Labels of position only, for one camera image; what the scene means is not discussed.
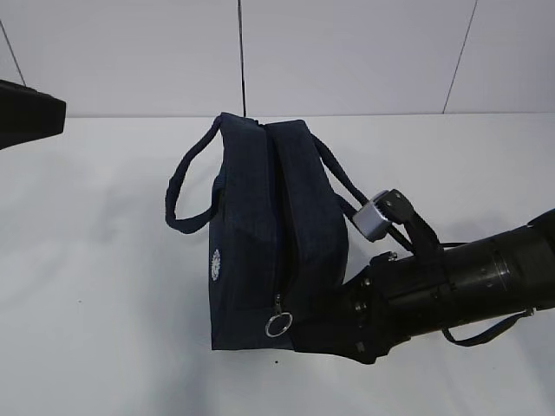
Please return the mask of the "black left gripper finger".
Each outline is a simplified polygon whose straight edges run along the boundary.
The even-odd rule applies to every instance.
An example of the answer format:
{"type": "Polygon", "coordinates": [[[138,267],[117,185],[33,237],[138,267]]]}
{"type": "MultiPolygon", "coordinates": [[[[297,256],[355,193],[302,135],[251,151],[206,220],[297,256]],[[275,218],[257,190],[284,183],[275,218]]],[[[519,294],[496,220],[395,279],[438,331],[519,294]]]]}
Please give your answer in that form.
{"type": "Polygon", "coordinates": [[[1,149],[61,134],[66,102],[1,80],[1,149]]]}

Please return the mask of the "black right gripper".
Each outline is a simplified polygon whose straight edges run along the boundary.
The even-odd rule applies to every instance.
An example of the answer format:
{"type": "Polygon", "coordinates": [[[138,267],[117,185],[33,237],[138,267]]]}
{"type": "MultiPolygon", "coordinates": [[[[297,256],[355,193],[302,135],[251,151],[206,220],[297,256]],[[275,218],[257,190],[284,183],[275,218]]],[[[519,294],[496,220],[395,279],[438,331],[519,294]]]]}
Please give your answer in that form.
{"type": "Polygon", "coordinates": [[[376,257],[294,324],[293,350],[373,364],[418,335],[441,332],[464,348],[486,344],[534,314],[535,280],[521,249],[475,242],[444,250],[436,264],[376,257]]]}

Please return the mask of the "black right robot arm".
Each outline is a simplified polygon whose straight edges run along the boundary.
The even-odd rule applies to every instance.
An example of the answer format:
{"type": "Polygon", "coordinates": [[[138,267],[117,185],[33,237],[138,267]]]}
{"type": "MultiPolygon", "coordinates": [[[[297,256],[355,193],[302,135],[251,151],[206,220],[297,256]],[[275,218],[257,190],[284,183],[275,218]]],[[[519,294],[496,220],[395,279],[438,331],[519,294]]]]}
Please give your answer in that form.
{"type": "Polygon", "coordinates": [[[294,351],[373,364],[418,335],[440,331],[456,346],[486,344],[554,307],[554,212],[471,243],[417,256],[373,257],[295,326],[294,351]]]}

